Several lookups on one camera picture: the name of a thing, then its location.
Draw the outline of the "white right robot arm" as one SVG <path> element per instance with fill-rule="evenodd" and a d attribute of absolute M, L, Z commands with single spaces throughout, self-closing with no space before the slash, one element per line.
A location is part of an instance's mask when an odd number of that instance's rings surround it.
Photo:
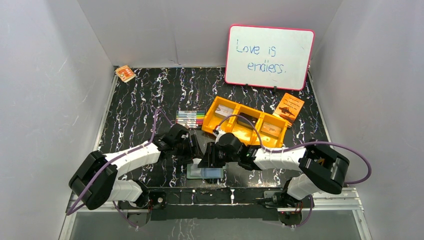
<path fill-rule="evenodd" d="M 288 207 L 295 207 L 315 192 L 340 194 L 350 164 L 327 142 L 310 141 L 296 148 L 263 148 L 246 145 L 234 134 L 225 133 L 207 145 L 198 167 L 222 168 L 232 162 L 248 171 L 286 169 L 301 172 L 284 184 L 280 198 Z"/>

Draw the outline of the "white silver card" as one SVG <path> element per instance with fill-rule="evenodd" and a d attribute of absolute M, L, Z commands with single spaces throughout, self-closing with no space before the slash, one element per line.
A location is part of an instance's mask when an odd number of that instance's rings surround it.
<path fill-rule="evenodd" d="M 233 108 L 219 104 L 214 111 L 214 115 L 218 118 L 224 119 L 227 116 L 232 115 L 233 112 L 234 112 Z"/>

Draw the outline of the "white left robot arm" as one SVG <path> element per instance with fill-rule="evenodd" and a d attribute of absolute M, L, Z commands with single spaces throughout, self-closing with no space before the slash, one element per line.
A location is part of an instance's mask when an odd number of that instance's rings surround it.
<path fill-rule="evenodd" d="M 121 180 L 120 177 L 168 156 L 187 163 L 201 159 L 204 154 L 197 137 L 189 134 L 183 125 L 174 124 L 168 132 L 156 134 L 135 147 L 114 153 L 90 152 L 68 186 L 89 210 L 109 201 L 125 201 L 144 208 L 151 201 L 147 186 L 139 180 Z"/>

